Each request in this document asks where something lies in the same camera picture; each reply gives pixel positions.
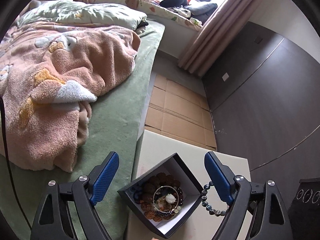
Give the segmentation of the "black jewelry box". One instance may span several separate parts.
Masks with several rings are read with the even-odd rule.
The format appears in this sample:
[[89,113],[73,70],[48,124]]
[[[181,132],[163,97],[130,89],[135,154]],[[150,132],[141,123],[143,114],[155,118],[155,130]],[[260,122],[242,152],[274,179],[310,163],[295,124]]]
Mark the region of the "black jewelry box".
[[150,231],[168,239],[200,204],[202,186],[174,153],[119,189],[118,194]]

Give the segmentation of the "green bed sheet mattress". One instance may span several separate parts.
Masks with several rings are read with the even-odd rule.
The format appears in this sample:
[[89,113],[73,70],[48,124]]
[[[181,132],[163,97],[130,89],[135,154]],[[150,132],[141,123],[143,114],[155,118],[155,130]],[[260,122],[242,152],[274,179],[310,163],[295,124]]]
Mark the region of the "green bed sheet mattress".
[[74,181],[88,174],[111,152],[119,154],[119,168],[103,201],[96,205],[98,215],[113,239],[122,239],[129,210],[118,190],[131,180],[139,126],[147,95],[153,61],[163,37],[164,25],[149,20],[141,35],[133,73],[118,87],[101,96],[92,105],[89,137],[78,150],[72,173],[59,168],[51,171],[23,170],[7,165],[1,157],[1,212],[19,239],[29,239],[41,196],[49,181]]

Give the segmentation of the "flattened cardboard sheet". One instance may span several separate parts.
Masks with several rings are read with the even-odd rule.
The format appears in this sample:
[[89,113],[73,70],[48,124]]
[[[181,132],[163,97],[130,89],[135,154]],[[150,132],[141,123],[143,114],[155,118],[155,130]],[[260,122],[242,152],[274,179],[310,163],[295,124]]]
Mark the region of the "flattened cardboard sheet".
[[145,128],[191,145],[217,149],[207,99],[158,74],[153,84]]

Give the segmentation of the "dark grey wardrobe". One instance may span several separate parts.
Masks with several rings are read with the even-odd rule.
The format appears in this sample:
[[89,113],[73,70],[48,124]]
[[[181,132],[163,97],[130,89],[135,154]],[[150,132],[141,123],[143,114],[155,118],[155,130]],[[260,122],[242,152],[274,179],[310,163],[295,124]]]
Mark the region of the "dark grey wardrobe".
[[246,158],[253,181],[274,180],[289,206],[301,179],[319,177],[319,63],[249,22],[202,81],[218,150]]

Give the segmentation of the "pink fleece blanket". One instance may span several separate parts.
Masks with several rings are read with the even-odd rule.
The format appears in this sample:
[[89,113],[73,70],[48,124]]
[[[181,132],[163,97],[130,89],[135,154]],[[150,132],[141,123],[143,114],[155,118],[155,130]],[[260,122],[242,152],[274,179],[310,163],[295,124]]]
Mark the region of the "pink fleece blanket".
[[120,26],[11,27],[1,43],[9,160],[25,170],[72,172],[91,103],[132,74],[139,46],[140,37]]

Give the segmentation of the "brown curtain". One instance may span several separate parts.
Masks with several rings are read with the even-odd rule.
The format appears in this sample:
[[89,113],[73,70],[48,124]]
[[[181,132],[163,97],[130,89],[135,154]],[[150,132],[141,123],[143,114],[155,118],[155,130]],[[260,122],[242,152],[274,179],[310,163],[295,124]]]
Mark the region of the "brown curtain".
[[199,77],[204,76],[210,69],[262,2],[262,0],[213,1],[219,1],[220,4],[178,58],[180,68]]

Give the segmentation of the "grey pillow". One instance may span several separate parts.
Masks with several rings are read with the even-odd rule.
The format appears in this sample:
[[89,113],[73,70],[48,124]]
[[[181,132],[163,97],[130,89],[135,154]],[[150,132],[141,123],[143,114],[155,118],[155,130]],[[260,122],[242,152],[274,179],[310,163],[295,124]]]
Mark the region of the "grey pillow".
[[195,18],[204,24],[216,11],[217,4],[214,2],[199,2],[185,6],[184,8],[190,11],[192,18]]

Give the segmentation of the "green patterned quilt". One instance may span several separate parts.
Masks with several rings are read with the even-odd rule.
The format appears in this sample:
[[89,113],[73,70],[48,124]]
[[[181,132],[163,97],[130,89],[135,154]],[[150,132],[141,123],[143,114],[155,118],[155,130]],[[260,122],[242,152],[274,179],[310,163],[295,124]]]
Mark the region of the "green patterned quilt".
[[17,26],[42,22],[117,25],[131,30],[149,25],[147,15],[125,5],[88,4],[74,0],[42,1],[17,20]]

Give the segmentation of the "window seat patterned cushion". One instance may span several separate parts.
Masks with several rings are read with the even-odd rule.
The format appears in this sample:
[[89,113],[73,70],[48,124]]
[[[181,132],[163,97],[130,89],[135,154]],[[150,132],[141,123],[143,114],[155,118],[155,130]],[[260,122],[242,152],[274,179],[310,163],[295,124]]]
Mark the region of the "window seat patterned cushion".
[[172,20],[195,31],[199,31],[202,28],[201,21],[191,17],[191,12],[184,8],[164,8],[145,0],[93,0],[93,2],[121,4],[147,15],[155,15]]

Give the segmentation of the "black bag on sill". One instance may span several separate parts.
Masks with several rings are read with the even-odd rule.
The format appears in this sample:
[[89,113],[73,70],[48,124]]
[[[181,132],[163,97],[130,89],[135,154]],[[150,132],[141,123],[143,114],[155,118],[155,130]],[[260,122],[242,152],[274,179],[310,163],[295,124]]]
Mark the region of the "black bag on sill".
[[188,5],[188,0],[163,0],[159,5],[164,8],[183,7]]

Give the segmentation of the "white wall socket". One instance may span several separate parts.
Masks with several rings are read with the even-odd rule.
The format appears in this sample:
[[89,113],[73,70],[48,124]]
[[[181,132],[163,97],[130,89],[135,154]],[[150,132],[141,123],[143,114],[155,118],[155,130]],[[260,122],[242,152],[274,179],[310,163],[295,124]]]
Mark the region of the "white wall socket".
[[222,76],[222,79],[223,79],[224,82],[225,82],[228,78],[229,78],[228,73],[225,73],[225,74]]

